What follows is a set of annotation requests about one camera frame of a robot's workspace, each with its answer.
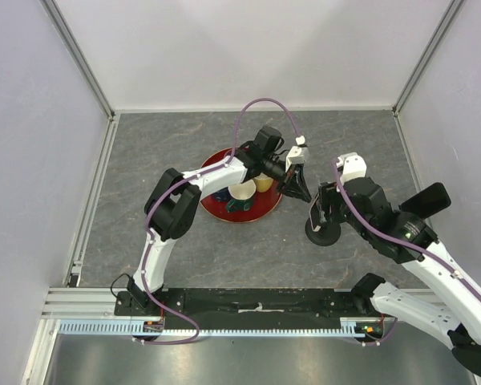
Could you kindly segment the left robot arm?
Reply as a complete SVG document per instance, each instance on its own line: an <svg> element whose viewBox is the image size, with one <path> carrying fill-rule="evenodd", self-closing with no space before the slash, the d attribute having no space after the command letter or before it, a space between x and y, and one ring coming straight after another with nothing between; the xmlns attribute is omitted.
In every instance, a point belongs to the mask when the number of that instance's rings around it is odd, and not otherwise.
<svg viewBox="0 0 481 385"><path fill-rule="evenodd" d="M191 228L198 205L205 197L265 174L277 182L277 193L306 203L312 200L304 178L304 164L309 156L305 137L296 137L296 144L284 160L277 154L282 141L277 129L264 126L254 140L230 149L223 159L209 166L190 172L170 168L163 173L144 207L146 243L139 267L127 284L136 310L151 315L159 309L160 296L156 291L164 284L164 271L174 244Z"/></svg>

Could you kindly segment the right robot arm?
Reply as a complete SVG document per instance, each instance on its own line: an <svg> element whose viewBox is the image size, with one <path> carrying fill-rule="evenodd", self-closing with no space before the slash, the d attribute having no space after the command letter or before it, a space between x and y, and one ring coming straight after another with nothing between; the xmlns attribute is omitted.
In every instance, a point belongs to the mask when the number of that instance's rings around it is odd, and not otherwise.
<svg viewBox="0 0 481 385"><path fill-rule="evenodd" d="M420 209L418 193L393 209L382 188L369 177L338 187L320 184L306 229L319 245L332 245L341 225L349 224L384 257L422 281L440 300L435 306L375 274L353 288L351 306L360 315L375 310L403 321L446 346L455 359L481 377L481 286L449 254L438 234L424 221L433 212Z"/></svg>

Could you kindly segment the phone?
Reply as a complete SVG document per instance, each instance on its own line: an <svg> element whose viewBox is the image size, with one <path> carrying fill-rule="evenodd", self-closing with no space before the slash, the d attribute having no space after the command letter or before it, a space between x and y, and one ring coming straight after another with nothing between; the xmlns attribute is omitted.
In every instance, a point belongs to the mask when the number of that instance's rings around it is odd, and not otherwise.
<svg viewBox="0 0 481 385"><path fill-rule="evenodd" d="M426 220L451 206L451 198L441 182L435 182L399 205L399 209Z"/></svg>
<svg viewBox="0 0 481 385"><path fill-rule="evenodd" d="M309 210L309 224L314 232L318 232L325 224L325 214L321 205L321 194L318 192L312 200Z"/></svg>

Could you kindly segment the round base phone holder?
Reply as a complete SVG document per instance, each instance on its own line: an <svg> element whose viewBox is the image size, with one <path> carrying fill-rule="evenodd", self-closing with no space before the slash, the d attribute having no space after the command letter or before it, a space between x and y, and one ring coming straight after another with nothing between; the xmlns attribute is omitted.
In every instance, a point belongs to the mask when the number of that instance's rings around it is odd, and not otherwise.
<svg viewBox="0 0 481 385"><path fill-rule="evenodd" d="M338 223L327 222L325 226L320 226L318 231L312 228L311 220L305 223L305 235L315 245L327 247L335 244L342 234L342 228Z"/></svg>

